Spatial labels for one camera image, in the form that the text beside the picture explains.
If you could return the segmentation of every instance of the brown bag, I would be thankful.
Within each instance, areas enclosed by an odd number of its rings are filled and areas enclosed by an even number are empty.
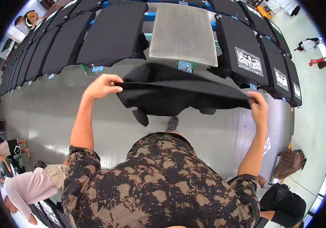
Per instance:
[[[279,152],[278,156],[281,156],[281,161],[278,163],[274,170],[274,177],[277,179],[283,179],[297,170],[303,169],[306,164],[306,158],[302,150],[285,150]]]

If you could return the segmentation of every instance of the black shorts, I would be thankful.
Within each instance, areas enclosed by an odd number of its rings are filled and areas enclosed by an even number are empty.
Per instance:
[[[21,154],[20,144],[17,139],[7,140],[8,147],[10,148],[11,157]]]

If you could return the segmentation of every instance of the hand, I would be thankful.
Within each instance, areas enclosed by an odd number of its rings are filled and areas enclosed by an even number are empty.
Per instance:
[[[114,86],[115,82],[124,81],[115,74],[102,74],[87,87],[87,89],[84,91],[83,96],[95,100],[106,97],[109,93],[122,92],[121,87]]]
[[[267,128],[267,120],[268,120],[268,104],[262,94],[257,92],[249,92],[249,97],[255,98],[258,102],[256,103],[254,100],[249,101],[249,105],[252,108],[253,120],[256,123],[257,127],[265,127]]]

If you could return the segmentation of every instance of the pink shirt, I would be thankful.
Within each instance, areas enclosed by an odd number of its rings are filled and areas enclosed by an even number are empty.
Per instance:
[[[56,194],[50,176],[42,168],[10,178],[6,183],[7,196],[27,220],[31,216],[29,204],[39,202]]]

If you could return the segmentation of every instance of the yellow machine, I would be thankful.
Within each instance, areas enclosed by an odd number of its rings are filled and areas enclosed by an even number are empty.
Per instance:
[[[269,12],[267,12],[263,7],[261,7],[261,6],[257,6],[256,8],[255,8],[263,17],[266,17],[266,18],[268,18],[268,19],[272,19],[274,16],[275,16],[275,14],[274,14],[274,12],[272,12],[272,11],[269,11]]]

